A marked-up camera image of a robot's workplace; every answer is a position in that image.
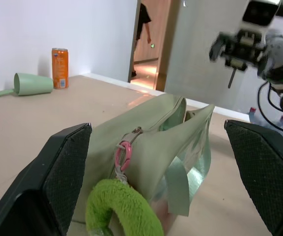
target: green bag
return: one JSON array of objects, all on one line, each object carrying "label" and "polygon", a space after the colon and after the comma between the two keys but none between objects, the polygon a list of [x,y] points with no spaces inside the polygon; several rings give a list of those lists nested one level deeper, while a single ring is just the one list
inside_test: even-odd
[{"label": "green bag", "polygon": [[[115,152],[129,136],[133,137],[132,158],[125,171],[129,184],[158,214],[163,210],[158,203],[166,202],[169,213],[188,216],[193,196],[210,167],[208,128],[213,110],[209,105],[186,112],[184,97],[163,94],[95,127],[73,220],[85,222],[91,190],[100,180],[114,178]],[[132,133],[137,127],[142,133]],[[171,224],[164,226],[166,232]],[[114,235],[122,234],[116,217],[111,225]]]}]

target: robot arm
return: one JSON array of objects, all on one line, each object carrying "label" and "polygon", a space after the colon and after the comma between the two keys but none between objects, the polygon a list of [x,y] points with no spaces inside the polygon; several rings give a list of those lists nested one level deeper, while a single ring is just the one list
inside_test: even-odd
[{"label": "robot arm", "polygon": [[280,108],[271,105],[283,112],[283,33],[268,30],[275,16],[283,17],[282,0],[251,0],[238,33],[220,33],[209,58],[211,62],[224,58],[225,65],[233,68],[228,88],[236,70],[244,72],[248,66],[255,67],[257,75],[268,81],[281,98]]}]

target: pink ring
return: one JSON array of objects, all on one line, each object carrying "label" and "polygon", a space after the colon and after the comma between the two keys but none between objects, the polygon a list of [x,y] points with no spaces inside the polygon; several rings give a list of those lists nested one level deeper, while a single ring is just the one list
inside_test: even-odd
[{"label": "pink ring", "polygon": [[[131,162],[132,145],[127,141],[120,143],[120,145],[125,147],[125,151],[126,151],[124,165],[121,167],[121,171],[125,171],[127,169],[128,165]],[[115,166],[116,167],[119,166],[119,158],[120,158],[120,155],[121,155],[121,151],[122,151],[122,149],[118,148],[118,150],[115,153]]]}]

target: person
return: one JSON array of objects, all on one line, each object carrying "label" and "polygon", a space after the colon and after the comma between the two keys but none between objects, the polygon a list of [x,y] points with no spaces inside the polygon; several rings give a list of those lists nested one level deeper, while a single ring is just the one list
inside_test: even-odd
[{"label": "person", "polygon": [[[140,40],[140,38],[141,38],[142,27],[143,27],[144,24],[145,24],[145,28],[146,28],[146,32],[147,32],[147,42],[148,42],[148,44],[151,43],[149,22],[151,22],[151,19],[148,15],[147,8],[144,4],[141,3],[140,16],[139,16],[139,19],[138,19],[137,34],[136,34],[136,39],[135,39],[135,42],[134,42],[134,52],[136,50],[138,40]],[[133,63],[132,77],[135,77],[136,75],[137,74],[136,74],[136,70],[134,69],[134,63]]]}]

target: black cable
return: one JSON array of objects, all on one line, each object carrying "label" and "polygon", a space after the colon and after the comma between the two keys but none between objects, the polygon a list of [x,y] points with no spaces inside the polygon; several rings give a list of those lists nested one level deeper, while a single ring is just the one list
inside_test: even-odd
[{"label": "black cable", "polygon": [[269,84],[269,89],[268,89],[268,94],[267,94],[268,102],[269,102],[269,104],[270,104],[273,108],[277,109],[277,110],[280,111],[280,112],[283,112],[283,110],[282,110],[281,108],[277,107],[277,106],[276,106],[275,104],[273,104],[272,101],[270,100],[270,92],[271,92],[271,84]]},{"label": "black cable", "polygon": [[276,128],[276,129],[278,129],[278,130],[280,130],[280,131],[283,132],[283,129],[282,129],[282,128],[276,126],[274,123],[272,123],[272,122],[264,115],[264,112],[263,112],[263,110],[262,110],[262,108],[261,108],[261,106],[260,106],[260,94],[261,94],[261,90],[265,87],[265,85],[266,85],[267,83],[268,83],[268,81],[265,82],[264,84],[262,84],[262,85],[259,87],[259,89],[258,89],[258,93],[257,93],[257,105],[258,105],[259,111],[260,111],[261,115],[264,117],[264,119],[265,119],[271,126],[273,126],[274,128]]}]

